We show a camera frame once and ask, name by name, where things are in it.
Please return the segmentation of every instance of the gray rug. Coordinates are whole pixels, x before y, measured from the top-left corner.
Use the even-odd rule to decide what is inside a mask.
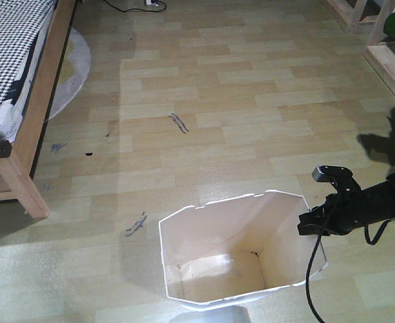
[[[91,52],[83,36],[71,29],[49,119],[61,112],[82,88],[91,67]]]

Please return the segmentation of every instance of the black cable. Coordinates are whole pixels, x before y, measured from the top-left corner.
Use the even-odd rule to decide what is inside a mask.
[[[371,238],[369,237],[369,228],[367,225],[365,225],[365,239],[367,244],[370,244],[371,246],[376,245],[376,243],[378,242],[378,240],[381,238],[381,235],[383,234],[384,230],[387,227],[387,224],[389,222],[393,221],[393,219],[387,219],[385,220],[381,225],[380,228],[378,229],[377,233],[375,234],[375,236],[373,237],[373,239],[371,240]]]
[[[121,11],[121,12],[130,12],[130,11],[142,11],[142,12],[163,12],[166,11],[166,9],[168,8],[167,3],[161,1],[161,0],[155,0],[153,3],[157,3],[157,4],[162,4],[163,7],[161,9],[158,10],[147,10],[147,9],[141,9],[141,8],[130,8],[130,9],[121,9],[118,7],[115,7],[113,4],[111,4],[108,0],[102,0],[104,2],[106,2],[109,6],[111,6],[112,8]]]
[[[315,258],[316,253],[317,253],[318,246],[320,245],[321,238],[323,236],[324,230],[326,229],[326,227],[328,225],[328,222],[330,220],[330,217],[333,214],[333,211],[338,206],[340,198],[341,198],[341,195],[338,195],[338,198],[336,199],[336,202],[335,202],[333,208],[330,210],[329,214],[327,215],[326,220],[323,223],[323,226],[320,229],[320,233],[318,234],[316,245],[314,246],[314,249],[312,250],[311,258],[310,258],[310,261],[308,262],[308,268],[306,269],[306,280],[305,280],[306,299],[308,301],[308,305],[310,306],[310,309],[311,309],[313,315],[316,317],[316,319],[317,319],[317,321],[319,321],[319,323],[325,323],[325,321],[323,321],[323,319],[320,317],[320,315],[318,314],[316,308],[314,307],[314,305],[312,303],[311,292],[310,292],[311,268],[312,268],[312,263],[314,262],[314,258]]]

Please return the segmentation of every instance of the checkered bedsheet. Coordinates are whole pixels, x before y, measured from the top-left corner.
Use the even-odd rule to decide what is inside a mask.
[[[55,0],[0,0],[0,105]]]

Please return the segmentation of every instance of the black robotic arm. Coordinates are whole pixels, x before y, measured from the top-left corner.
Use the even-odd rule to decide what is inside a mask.
[[[353,179],[353,173],[345,167],[318,166],[312,177],[316,182],[331,183],[337,193],[328,195],[323,205],[299,216],[297,228],[301,236],[343,236],[364,227],[368,241],[369,224],[385,220],[378,233],[380,236],[387,223],[395,219],[395,173],[389,175],[385,182],[365,190],[361,190]]]

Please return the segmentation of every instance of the scuff mark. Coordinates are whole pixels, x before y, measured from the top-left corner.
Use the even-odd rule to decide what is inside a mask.
[[[175,122],[175,124],[178,126],[179,130],[181,130],[182,133],[189,133],[190,131],[186,128],[186,125],[184,122],[179,118],[178,115],[171,113],[169,117]]]
[[[54,186],[51,183],[43,183],[42,189],[43,190],[52,190]]]
[[[125,229],[125,236],[131,237],[139,228],[143,227],[143,222],[145,222],[147,217],[146,212],[143,212],[141,218],[132,227]]]
[[[67,143],[53,143],[50,146],[50,151],[53,153],[58,153],[65,146],[67,146]]]

